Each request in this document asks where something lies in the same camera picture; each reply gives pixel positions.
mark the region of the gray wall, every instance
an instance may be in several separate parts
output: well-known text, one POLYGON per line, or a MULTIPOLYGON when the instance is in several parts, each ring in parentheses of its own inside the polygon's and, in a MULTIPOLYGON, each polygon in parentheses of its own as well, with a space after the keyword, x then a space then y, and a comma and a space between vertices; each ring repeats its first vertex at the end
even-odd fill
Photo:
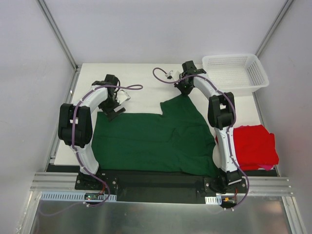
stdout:
POLYGON ((0 3, 0 233, 15 231, 73 70, 34 0, 0 3))
POLYGON ((255 53, 285 0, 46 0, 77 63, 255 53))
POLYGON ((264 122, 275 133, 279 170, 296 188, 312 233, 312 2, 297 0, 260 60, 270 85, 257 92, 264 122))

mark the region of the white plastic basket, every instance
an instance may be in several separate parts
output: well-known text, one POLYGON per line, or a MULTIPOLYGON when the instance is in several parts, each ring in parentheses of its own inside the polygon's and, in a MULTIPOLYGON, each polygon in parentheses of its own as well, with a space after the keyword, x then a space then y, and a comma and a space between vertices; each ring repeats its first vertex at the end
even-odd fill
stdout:
POLYGON ((253 54, 205 56, 203 68, 218 89, 235 96, 250 95, 269 85, 261 62, 253 54))

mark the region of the dark green fabric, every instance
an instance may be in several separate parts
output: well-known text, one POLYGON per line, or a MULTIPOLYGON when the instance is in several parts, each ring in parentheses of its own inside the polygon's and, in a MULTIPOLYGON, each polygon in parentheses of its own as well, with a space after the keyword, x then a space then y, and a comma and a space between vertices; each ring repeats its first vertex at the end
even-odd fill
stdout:
POLYGON ((215 140, 189 97, 160 104, 158 114, 98 112, 92 149, 102 169, 186 172, 216 177, 215 140))

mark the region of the red cloth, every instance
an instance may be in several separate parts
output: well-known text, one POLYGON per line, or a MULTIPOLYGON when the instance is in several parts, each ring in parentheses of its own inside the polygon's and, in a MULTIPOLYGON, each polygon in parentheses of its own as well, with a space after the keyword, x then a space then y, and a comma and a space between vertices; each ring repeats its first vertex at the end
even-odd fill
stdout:
POLYGON ((234 128, 236 158, 244 171, 278 164, 274 134, 262 125, 234 128))

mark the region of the white table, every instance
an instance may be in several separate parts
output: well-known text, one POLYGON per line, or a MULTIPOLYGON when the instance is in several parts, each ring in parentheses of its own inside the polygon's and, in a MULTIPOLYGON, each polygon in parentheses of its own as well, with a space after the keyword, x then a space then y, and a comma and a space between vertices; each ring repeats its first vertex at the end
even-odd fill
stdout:
MULTIPOLYGON (((170 100, 178 95, 180 91, 173 84, 165 84, 154 78, 152 70, 161 67, 165 71, 179 70, 182 72, 181 64, 108 64, 108 63, 84 63, 74 91, 73 101, 80 99, 89 89, 95 80, 104 80, 106 74, 112 74, 119 78, 122 86, 142 84, 144 88, 139 91, 127 91, 131 99, 123 103, 127 113, 152 113, 162 114, 160 103, 170 100)), ((160 77, 166 79, 164 74, 159 72, 160 77)), ((207 119, 208 101, 198 90, 193 89, 189 95, 195 107, 207 119)), ((235 109, 237 121, 235 127, 242 125, 260 124, 258 112, 252 94, 244 97, 235 97, 235 109)), ((92 113, 92 127, 94 129, 97 119, 97 111, 92 113)), ((214 148, 214 163, 220 166, 220 153, 218 146, 214 148)), ((55 165, 78 165, 73 151, 60 141, 55 165)))

